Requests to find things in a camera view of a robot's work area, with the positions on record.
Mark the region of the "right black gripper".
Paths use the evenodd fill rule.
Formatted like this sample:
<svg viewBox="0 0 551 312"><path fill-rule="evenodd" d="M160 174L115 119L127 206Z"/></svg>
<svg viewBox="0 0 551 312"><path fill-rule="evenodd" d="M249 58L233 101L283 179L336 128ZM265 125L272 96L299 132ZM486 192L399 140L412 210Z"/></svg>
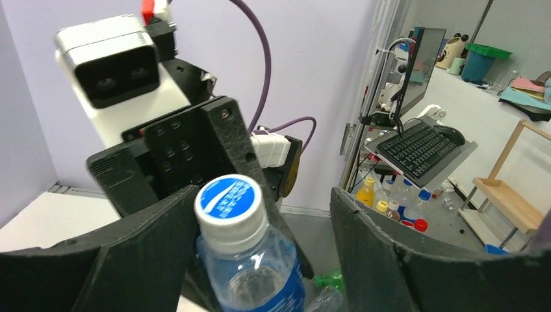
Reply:
<svg viewBox="0 0 551 312"><path fill-rule="evenodd" d="M115 268L152 278L175 272L205 279L194 256L199 226L192 199L224 174L256 180L269 221L293 239L276 201L296 177L302 143L290 138L283 164L263 166L234 99L220 96L179 109L124 131L122 139L87 159L90 175L120 216L138 223L159 209L166 213L108 251L107 261Z"/></svg>

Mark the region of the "crushed clear bottle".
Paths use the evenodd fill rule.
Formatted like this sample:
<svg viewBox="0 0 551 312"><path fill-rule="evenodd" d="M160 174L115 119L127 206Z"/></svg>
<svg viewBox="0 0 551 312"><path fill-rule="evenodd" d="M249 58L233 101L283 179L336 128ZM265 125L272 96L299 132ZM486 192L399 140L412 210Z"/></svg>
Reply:
<svg viewBox="0 0 551 312"><path fill-rule="evenodd" d="M327 286L305 308L305 312L336 312L344 303L342 293L333 286Z"/></svg>

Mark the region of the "panda mug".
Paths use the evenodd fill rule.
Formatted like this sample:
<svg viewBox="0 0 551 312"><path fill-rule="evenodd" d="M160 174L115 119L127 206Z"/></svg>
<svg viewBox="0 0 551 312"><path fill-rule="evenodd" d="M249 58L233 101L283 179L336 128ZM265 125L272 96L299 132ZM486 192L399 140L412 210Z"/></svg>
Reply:
<svg viewBox="0 0 551 312"><path fill-rule="evenodd" d="M449 69L456 58L461 58L466 42L469 39L468 34L456 33L446 45L436 61L436 67Z"/></svg>

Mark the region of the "black computer monitor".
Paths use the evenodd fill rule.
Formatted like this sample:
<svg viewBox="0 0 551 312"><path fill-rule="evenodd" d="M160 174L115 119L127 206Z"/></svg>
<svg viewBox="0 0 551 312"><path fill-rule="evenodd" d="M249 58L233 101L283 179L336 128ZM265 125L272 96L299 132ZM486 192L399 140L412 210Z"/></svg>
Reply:
<svg viewBox="0 0 551 312"><path fill-rule="evenodd" d="M446 29L442 28L415 27L413 31L411 38L415 43L411 43L408 49L408 69L403 76L402 84L392 93L394 96L403 86L405 87L400 100L400 119L403 122L403 115L424 98L445 34Z"/></svg>

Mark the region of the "yellow juice bottle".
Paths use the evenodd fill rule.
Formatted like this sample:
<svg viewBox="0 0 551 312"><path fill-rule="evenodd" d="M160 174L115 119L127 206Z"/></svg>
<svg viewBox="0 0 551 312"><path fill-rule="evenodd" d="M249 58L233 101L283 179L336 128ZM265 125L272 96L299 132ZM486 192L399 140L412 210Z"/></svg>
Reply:
<svg viewBox="0 0 551 312"><path fill-rule="evenodd" d="M368 208L373 208L375 200L375 179L366 177L363 186L357 191L355 197Z"/></svg>
<svg viewBox="0 0 551 312"><path fill-rule="evenodd" d="M389 204L387 201L378 201L376 205L376 211L382 215L386 215L389 210Z"/></svg>

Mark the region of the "wooden shelf rack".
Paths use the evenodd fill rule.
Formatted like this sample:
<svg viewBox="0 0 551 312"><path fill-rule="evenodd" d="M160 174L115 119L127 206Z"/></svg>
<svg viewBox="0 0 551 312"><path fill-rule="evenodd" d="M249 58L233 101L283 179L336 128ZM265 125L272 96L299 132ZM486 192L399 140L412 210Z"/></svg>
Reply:
<svg viewBox="0 0 551 312"><path fill-rule="evenodd" d="M497 178L498 173L525 129L529 129L536 135L550 140L549 133L539 129L527 120L520 120L488 177L475 177L472 180L474 187L463 205L457 210L457 215L469 225L482 243L493 245L501 250L505 250L506 245L517 233L524 235L534 234L544 220L541 212L534 208L506 182ZM512 230L503 239L499 239L493 233L483 218L483 212L488 204L495 206L513 224Z"/></svg>

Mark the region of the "aluminium frame rail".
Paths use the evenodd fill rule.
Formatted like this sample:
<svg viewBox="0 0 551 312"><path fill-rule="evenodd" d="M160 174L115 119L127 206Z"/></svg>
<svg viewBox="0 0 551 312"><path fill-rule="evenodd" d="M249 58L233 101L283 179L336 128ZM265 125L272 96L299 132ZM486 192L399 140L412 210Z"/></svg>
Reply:
<svg viewBox="0 0 551 312"><path fill-rule="evenodd" d="M84 188L70 187L66 185L54 184L48 189L48 192L55 194L66 194L72 196L82 196L87 198L106 199L105 194L98 190L88 190Z"/></svg>

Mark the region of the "teal bin green lid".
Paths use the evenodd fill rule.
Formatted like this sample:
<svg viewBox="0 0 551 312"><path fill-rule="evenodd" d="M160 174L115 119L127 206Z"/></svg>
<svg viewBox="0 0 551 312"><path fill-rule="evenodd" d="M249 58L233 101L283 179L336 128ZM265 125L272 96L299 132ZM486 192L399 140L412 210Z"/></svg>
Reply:
<svg viewBox="0 0 551 312"><path fill-rule="evenodd" d="M469 43L468 56L461 72L461 79L468 83L482 85L489 70L497 59L508 59L513 53L496 47Z"/></svg>

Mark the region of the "green plastic bottle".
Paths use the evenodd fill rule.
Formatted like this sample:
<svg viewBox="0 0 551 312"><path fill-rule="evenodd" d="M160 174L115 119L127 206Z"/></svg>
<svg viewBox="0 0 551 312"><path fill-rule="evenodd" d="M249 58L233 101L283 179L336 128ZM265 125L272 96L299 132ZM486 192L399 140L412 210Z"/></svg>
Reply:
<svg viewBox="0 0 551 312"><path fill-rule="evenodd" d="M325 275L316 275L314 276L313 281L316 288L331 286L341 292L345 291L342 271L339 268L332 270Z"/></svg>

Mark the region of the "clear bottle blue label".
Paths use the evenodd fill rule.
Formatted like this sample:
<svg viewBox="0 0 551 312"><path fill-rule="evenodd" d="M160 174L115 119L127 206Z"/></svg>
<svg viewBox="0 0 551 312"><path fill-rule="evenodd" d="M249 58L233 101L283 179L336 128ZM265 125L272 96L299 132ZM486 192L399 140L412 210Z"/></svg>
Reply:
<svg viewBox="0 0 551 312"><path fill-rule="evenodd" d="M194 211L199 258L223 311L304 311L296 245L269 222L254 179L227 174L209 181Z"/></svg>

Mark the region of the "black computer keyboard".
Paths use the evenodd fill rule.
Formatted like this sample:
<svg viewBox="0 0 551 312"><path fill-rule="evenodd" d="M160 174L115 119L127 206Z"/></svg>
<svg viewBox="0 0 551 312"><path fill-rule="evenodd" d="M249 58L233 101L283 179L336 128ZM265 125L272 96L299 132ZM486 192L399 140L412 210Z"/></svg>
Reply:
<svg viewBox="0 0 551 312"><path fill-rule="evenodd" d="M432 180L437 170L442 170L461 153L461 146L456 146L433 126L420 122L377 145L384 158L420 186Z"/></svg>

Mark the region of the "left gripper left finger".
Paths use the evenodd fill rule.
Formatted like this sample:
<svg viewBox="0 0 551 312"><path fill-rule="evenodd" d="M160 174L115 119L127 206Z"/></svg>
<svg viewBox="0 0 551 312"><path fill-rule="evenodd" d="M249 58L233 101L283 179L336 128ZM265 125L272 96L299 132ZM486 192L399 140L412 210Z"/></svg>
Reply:
<svg viewBox="0 0 551 312"><path fill-rule="evenodd" d="M175 311L199 188L50 248L1 254L2 311Z"/></svg>

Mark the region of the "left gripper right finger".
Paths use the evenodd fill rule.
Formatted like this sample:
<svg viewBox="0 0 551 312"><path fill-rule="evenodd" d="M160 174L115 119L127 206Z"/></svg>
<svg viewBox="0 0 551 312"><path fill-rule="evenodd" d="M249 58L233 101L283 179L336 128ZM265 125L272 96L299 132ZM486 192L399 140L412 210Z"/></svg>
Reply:
<svg viewBox="0 0 551 312"><path fill-rule="evenodd" d="M433 239L331 190L350 311L549 311L550 245L491 255Z"/></svg>

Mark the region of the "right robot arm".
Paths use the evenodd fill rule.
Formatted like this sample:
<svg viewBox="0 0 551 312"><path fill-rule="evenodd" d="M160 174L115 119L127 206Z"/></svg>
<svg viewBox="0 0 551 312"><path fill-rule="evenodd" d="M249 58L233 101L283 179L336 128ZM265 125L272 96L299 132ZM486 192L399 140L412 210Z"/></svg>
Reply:
<svg viewBox="0 0 551 312"><path fill-rule="evenodd" d="M260 184L269 221L293 239L276 203L294 186L302 141L269 130L250 133L234 99L218 96L148 117L123 127L118 136L86 166L122 216L189 185L242 174Z"/></svg>

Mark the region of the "amber tea bottle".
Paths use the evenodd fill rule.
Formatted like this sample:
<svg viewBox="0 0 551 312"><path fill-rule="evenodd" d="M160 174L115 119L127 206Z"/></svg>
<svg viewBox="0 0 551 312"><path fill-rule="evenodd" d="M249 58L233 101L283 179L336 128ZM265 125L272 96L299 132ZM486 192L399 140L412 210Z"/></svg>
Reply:
<svg viewBox="0 0 551 312"><path fill-rule="evenodd" d="M399 222L401 219L400 213L398 212L399 209L399 203L397 201L391 200L388 202L388 210L387 210L387 216L394 220Z"/></svg>

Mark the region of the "black computer mouse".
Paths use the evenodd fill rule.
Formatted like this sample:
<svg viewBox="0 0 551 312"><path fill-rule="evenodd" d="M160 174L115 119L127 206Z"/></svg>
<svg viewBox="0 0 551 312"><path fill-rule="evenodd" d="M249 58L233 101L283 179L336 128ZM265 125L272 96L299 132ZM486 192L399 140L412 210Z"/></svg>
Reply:
<svg viewBox="0 0 551 312"><path fill-rule="evenodd" d="M446 125L434 125L434 130L446 137L448 140L453 142L456 146L463 146L466 143L465 137L463 134L450 126Z"/></svg>

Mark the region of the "clear bottle blue cap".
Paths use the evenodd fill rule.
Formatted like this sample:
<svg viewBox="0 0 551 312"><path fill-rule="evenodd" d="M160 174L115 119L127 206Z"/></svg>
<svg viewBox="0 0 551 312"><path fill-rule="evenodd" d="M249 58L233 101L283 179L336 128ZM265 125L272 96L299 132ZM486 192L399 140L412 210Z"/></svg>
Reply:
<svg viewBox="0 0 551 312"><path fill-rule="evenodd" d="M430 192L424 189L421 190L418 196L404 209L403 217L412 222L415 222L418 219L425 220L428 216L428 201L430 198Z"/></svg>
<svg viewBox="0 0 551 312"><path fill-rule="evenodd" d="M391 191L390 201L398 204L398 213L404 215L404 211L410 206L413 201L414 189L412 183L403 179L401 183L394 183Z"/></svg>

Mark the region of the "red cap water bottle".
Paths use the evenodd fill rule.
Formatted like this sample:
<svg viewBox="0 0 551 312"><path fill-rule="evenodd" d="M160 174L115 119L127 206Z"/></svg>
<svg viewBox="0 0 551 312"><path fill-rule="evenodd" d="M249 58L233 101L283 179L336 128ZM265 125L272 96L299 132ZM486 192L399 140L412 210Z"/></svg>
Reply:
<svg viewBox="0 0 551 312"><path fill-rule="evenodd" d="M400 221L400 223L402 225L407 226L407 227L413 228L413 229L415 229L416 231L419 231L419 232L425 232L428 229L428 223L424 219L421 219L421 218L418 218L416 220L403 219L403 220Z"/></svg>

